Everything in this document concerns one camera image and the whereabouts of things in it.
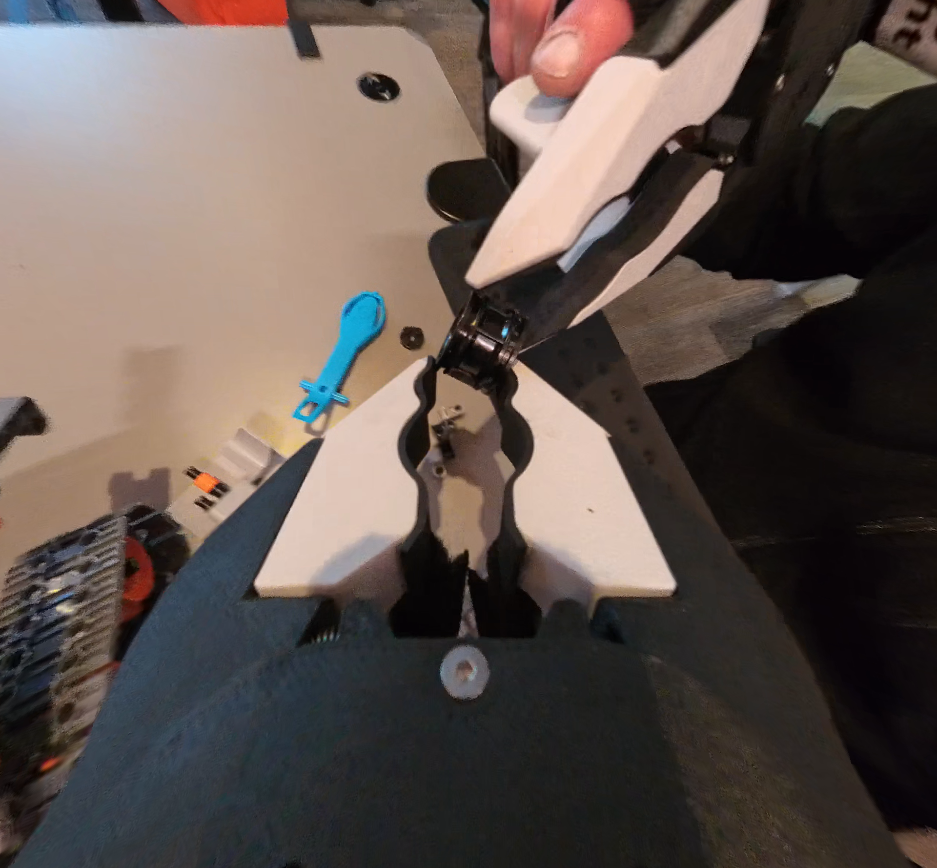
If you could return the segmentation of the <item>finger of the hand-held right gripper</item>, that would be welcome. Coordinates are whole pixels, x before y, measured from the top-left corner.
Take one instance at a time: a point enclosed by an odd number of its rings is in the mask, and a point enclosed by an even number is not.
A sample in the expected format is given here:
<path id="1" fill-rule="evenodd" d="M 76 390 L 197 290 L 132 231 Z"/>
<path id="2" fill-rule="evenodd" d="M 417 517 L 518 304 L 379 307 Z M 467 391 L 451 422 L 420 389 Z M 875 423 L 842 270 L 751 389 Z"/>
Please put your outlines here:
<path id="1" fill-rule="evenodd" d="M 641 196 L 618 227 L 594 244 L 564 276 L 557 293 L 530 314 L 527 351 L 584 322 L 647 279 L 673 255 L 719 201 L 724 174 L 702 173 L 677 205 Z"/>
<path id="2" fill-rule="evenodd" d="M 729 99 L 769 5 L 735 0 L 667 66 L 632 54 L 606 60 L 564 110 L 530 77 L 502 90 L 491 119 L 535 159 L 469 266 L 468 285 L 486 288 L 573 247 L 668 140 Z"/>

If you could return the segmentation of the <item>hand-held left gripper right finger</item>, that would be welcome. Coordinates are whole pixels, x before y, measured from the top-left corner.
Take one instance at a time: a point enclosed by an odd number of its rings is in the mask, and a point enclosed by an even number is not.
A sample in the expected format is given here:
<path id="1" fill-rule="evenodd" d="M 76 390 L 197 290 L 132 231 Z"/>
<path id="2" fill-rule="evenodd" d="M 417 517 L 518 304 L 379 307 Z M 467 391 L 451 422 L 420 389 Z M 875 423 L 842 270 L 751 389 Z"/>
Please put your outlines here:
<path id="1" fill-rule="evenodd" d="M 501 422 L 521 589 L 537 604 L 672 596 L 675 579 L 608 432 L 530 368 L 511 373 Z"/>

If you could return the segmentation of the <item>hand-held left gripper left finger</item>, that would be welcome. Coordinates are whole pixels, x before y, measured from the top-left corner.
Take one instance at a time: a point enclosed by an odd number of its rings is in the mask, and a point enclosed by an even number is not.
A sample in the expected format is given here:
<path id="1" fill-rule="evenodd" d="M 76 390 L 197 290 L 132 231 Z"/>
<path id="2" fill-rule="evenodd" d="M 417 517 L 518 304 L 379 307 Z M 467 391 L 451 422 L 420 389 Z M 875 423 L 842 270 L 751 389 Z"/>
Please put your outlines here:
<path id="1" fill-rule="evenodd" d="M 329 429 L 255 578 L 258 595 L 398 599 L 400 548 L 428 526 L 419 466 L 436 403 L 431 358 L 414 362 Z"/>

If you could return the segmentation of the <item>small grey black connector assembly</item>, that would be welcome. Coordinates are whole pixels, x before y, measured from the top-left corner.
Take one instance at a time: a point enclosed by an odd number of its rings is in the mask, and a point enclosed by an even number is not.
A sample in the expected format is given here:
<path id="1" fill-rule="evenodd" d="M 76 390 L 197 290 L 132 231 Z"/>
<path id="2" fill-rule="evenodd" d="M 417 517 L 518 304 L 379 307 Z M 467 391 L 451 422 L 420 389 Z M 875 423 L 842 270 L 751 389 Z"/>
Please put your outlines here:
<path id="1" fill-rule="evenodd" d="M 428 453 L 429 474 L 439 483 L 450 472 L 459 448 L 467 441 L 466 408 L 460 403 L 443 405 L 430 413 L 431 448 Z"/>

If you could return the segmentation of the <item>black toy wheel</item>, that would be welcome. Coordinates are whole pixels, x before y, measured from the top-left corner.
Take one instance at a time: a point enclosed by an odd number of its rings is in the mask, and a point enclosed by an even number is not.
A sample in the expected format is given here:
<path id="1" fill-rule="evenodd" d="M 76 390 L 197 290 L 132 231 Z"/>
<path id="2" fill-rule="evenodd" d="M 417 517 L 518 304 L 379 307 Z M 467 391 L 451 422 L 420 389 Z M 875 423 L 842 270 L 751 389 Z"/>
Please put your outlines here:
<path id="1" fill-rule="evenodd" d="M 435 368 L 472 389 L 497 393 L 516 364 L 528 319 L 473 291 L 456 314 Z"/>

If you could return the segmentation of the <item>person's right forearm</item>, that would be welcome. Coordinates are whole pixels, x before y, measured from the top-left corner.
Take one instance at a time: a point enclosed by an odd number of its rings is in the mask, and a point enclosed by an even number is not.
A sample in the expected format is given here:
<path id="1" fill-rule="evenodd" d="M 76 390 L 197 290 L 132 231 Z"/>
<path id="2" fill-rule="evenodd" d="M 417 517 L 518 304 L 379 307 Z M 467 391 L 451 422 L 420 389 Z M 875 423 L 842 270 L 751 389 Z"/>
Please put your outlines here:
<path id="1" fill-rule="evenodd" d="M 735 279 L 921 274 L 935 285 L 936 86 L 804 124 L 686 256 Z"/>

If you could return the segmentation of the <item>grey panel assembly orange bushes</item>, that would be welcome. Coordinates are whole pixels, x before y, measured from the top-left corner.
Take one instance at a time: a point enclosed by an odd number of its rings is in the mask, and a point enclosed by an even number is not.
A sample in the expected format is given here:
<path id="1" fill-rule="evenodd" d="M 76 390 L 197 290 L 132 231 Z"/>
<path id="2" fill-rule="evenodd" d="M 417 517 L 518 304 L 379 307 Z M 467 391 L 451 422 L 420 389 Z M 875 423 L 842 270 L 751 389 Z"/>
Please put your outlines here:
<path id="1" fill-rule="evenodd" d="M 167 514 L 199 545 L 240 509 L 286 462 L 247 429 L 239 429 L 204 465 L 183 471 L 184 488 Z"/>

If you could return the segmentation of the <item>black perforated panel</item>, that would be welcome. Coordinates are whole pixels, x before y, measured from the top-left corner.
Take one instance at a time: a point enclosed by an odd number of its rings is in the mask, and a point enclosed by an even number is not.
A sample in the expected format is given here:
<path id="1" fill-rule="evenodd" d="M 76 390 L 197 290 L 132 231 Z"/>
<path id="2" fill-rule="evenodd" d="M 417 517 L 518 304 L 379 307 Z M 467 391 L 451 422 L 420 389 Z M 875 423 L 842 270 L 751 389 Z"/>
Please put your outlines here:
<path id="1" fill-rule="evenodd" d="M 609 433 L 638 499 L 678 499 L 685 470 L 602 314 L 538 343 L 519 359 Z"/>

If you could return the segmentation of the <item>blue brick separator tool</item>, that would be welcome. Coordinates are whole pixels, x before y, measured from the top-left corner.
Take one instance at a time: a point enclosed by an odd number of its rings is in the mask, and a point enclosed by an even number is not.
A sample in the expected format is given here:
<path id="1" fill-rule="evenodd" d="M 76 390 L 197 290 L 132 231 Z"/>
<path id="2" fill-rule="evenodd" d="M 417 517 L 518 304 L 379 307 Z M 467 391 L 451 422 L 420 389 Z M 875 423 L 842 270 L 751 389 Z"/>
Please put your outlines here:
<path id="1" fill-rule="evenodd" d="M 373 343 L 384 328 L 387 316 L 384 298 L 377 291 L 362 291 L 343 305 L 337 340 L 320 373 L 302 380 L 303 398 L 292 418 L 312 425 L 334 405 L 349 405 L 343 386 L 359 354 Z"/>

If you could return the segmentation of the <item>person's black clothed body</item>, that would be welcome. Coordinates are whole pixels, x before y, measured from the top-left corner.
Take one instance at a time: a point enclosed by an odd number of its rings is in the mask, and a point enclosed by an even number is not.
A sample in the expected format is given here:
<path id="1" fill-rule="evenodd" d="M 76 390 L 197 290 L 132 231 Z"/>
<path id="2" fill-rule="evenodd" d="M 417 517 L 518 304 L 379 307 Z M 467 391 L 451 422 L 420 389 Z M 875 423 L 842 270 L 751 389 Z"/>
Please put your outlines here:
<path id="1" fill-rule="evenodd" d="M 844 301 L 648 395 L 893 827 L 935 828 L 935 230 Z"/>

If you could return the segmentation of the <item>grey orange tracked toy robot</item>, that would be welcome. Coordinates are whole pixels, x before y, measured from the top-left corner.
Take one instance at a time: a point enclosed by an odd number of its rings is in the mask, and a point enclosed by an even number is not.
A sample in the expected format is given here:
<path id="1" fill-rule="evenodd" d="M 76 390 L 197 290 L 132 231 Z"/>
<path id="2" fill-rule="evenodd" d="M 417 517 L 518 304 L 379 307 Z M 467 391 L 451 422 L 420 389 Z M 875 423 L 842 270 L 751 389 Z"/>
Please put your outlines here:
<path id="1" fill-rule="evenodd" d="M 189 554 L 171 516 L 137 503 L 27 551 L 6 572 L 2 847 L 61 791 L 132 640 Z"/>

